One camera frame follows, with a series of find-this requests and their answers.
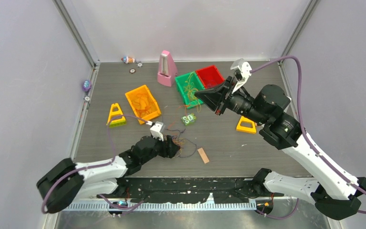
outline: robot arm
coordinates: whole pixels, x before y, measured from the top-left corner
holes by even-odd
[[[360,186],[366,191],[366,178],[356,178],[347,173],[307,134],[320,154],[310,148],[302,135],[300,123],[285,113],[291,100],[284,94],[282,88],[277,85],[266,85],[253,98],[243,88],[243,84],[250,76],[250,64],[240,59],[234,62],[231,69],[234,70],[235,77],[228,76],[222,84],[198,91],[195,96],[217,115],[222,115],[228,108],[263,126],[259,134],[264,140],[294,158],[313,176],[287,177],[262,168],[254,180],[268,192],[283,193],[308,201],[330,218],[340,220],[356,214],[361,205],[357,197],[362,193],[351,184]],[[330,168],[320,158],[321,156],[341,171],[350,183],[344,181]]]
[[[47,199],[47,212],[59,212],[74,199],[113,193],[119,186],[116,178],[138,172],[143,164],[158,155],[174,157],[180,146],[170,135],[163,136],[163,123],[147,124],[151,126],[151,136],[142,137],[131,149],[115,158],[91,163],[74,163],[66,158],[43,176],[37,182],[37,188],[41,197]]]

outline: ruler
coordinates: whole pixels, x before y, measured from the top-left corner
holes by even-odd
[[[136,203],[128,202],[128,206],[132,207]],[[231,204],[215,204],[213,199],[207,200],[204,203],[183,204],[183,203],[143,203],[134,211],[210,211],[210,210],[256,210],[256,201],[250,199],[249,203],[231,203]],[[104,200],[81,200],[71,203],[63,211],[124,211],[110,208],[109,204]]]

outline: table surface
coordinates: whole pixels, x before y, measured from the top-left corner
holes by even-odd
[[[250,62],[256,68],[265,62]],[[179,74],[192,72],[214,64],[221,75],[232,75],[232,62],[177,62]],[[132,177],[253,177],[260,168],[269,168],[287,176],[308,176],[309,173],[290,156],[276,150],[266,143],[259,134],[236,131],[240,116],[226,110],[221,116],[215,115],[205,105],[198,112],[189,109],[197,117],[195,123],[185,127],[180,121],[184,116],[183,99],[176,90],[176,85],[167,87],[156,80],[158,63],[136,64],[102,63],[100,65],[91,104],[81,135],[75,161],[91,162],[111,158],[114,154],[107,134],[106,122],[110,106],[118,103],[125,115],[134,115],[125,93],[143,84],[147,85],[158,102],[162,115],[152,121],[162,121],[171,129],[183,130],[181,137],[186,138],[206,152],[210,162],[204,164],[195,152],[191,157],[172,159],[156,157],[143,165]],[[278,66],[273,64],[252,74],[245,88],[256,96],[266,84],[276,84],[284,88]],[[133,118],[127,118],[127,124],[110,129],[110,135],[119,154],[142,136],[150,135],[149,126],[139,125]],[[195,146],[186,141],[181,151],[182,156],[194,152]]]

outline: orange bin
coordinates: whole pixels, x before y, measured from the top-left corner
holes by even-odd
[[[158,103],[153,98],[146,85],[142,85],[141,87],[127,92],[125,97],[127,97],[135,116],[149,121],[161,115]],[[145,123],[141,120],[138,120],[138,122],[141,125]]]

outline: wall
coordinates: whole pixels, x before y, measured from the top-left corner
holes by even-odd
[[[64,0],[101,62],[278,57],[308,0]]]
[[[321,1],[291,54],[303,69],[301,104],[307,130],[348,172],[366,177],[366,0]],[[285,71],[296,95],[292,60],[285,62]],[[366,197],[361,199],[366,210]],[[366,228],[366,215],[342,224]]]
[[[0,1],[0,229],[38,229],[36,182],[69,156],[91,69],[52,1]]]

